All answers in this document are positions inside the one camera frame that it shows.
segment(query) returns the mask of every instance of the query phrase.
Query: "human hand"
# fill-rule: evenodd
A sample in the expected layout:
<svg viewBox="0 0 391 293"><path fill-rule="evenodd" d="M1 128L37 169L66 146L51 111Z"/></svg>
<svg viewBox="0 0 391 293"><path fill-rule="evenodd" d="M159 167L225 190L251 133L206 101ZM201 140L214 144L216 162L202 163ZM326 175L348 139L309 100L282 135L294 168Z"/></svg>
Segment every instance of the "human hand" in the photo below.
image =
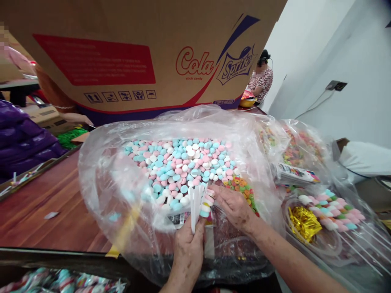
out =
<svg viewBox="0 0 391 293"><path fill-rule="evenodd" d="M238 230L249 235L254 222L259 218L254 214L244 196L237 191L222 186L211 185L208 188L215 192L215 200L224 210L230 223Z"/></svg>
<svg viewBox="0 0 391 293"><path fill-rule="evenodd" d="M191 292L204 261L203 238L205 219L201 218L195 226L195 234L191 231L191 216L176 232L174 263L169 280L165 287L167 292Z"/></svg>

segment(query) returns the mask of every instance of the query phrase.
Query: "paper label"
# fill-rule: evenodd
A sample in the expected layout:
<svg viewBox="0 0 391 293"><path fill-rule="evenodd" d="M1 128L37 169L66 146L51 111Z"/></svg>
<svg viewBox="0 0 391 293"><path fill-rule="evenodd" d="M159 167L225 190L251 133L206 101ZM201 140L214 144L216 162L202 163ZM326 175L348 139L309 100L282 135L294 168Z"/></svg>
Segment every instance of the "paper label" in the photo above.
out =
<svg viewBox="0 0 391 293"><path fill-rule="evenodd" d="M33 37L73 85L156 83L148 46L37 34Z"/></svg>

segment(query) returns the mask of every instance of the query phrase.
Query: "person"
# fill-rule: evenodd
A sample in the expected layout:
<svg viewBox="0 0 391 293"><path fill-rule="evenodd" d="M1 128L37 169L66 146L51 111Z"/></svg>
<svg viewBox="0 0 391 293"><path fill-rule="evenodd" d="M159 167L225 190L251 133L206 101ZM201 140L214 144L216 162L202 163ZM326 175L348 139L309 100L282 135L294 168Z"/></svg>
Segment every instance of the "person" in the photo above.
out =
<svg viewBox="0 0 391 293"><path fill-rule="evenodd" d="M209 188L230 223L255 242L292 292L348 292L258 218L240 193L217 185ZM205 221L197 223L194 236L190 222L187 219L176 233L174 263L160 293L191 292L201 272Z"/></svg>
<svg viewBox="0 0 391 293"><path fill-rule="evenodd" d="M13 63L22 73L35 76L34 65L20 52L6 45L4 42L0 45L0 56L3 59ZM26 107L26 96L40 89L39 85L21 85L11 86L2 89L10 91L9 101L16 106ZM0 92L0 99L5 100L4 95Z"/></svg>
<svg viewBox="0 0 391 293"><path fill-rule="evenodd" d="M94 126L87 116L77 112L76 104L59 88L59 86L46 74L39 64L35 65L38 81L42 92L59 115L71 123L81 123Z"/></svg>
<svg viewBox="0 0 391 293"><path fill-rule="evenodd" d="M252 75L247 88L256 97L254 105L258 106L263 103L266 94L270 90L273 82L273 70L268 65L270 55L267 50L263 50L257 63L254 74Z"/></svg>

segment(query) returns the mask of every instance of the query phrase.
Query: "floral shirt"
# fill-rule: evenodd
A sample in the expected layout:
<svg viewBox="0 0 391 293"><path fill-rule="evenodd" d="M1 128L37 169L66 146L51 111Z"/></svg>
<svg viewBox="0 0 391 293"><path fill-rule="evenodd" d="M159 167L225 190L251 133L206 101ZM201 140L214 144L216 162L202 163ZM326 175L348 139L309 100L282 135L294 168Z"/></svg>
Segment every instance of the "floral shirt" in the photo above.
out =
<svg viewBox="0 0 391 293"><path fill-rule="evenodd" d="M264 101L264 98L268 91L270 90L270 87L272 86L273 82L273 70L271 68L266 69L261 74L254 74L250 82L248 83L248 88L250 90L255 90L257 86L263 87L264 89L259 93L257 98L257 102L262 103Z"/></svg>

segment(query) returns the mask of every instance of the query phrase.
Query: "gold foil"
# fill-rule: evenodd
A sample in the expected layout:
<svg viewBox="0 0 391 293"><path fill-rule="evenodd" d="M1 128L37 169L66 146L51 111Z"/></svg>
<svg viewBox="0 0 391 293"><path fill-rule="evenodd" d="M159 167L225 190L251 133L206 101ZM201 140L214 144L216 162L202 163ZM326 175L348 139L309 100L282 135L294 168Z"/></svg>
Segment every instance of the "gold foil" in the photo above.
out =
<svg viewBox="0 0 391 293"><path fill-rule="evenodd" d="M289 207L289 215L292 221L293 226L296 228L296 231L308 242L313 241L313 237L322 230L322 226L316 219L316 216L312 211L307 210L305 207L299 206L294 207L293 210ZM290 227L292 232L298 236L293 227Z"/></svg>

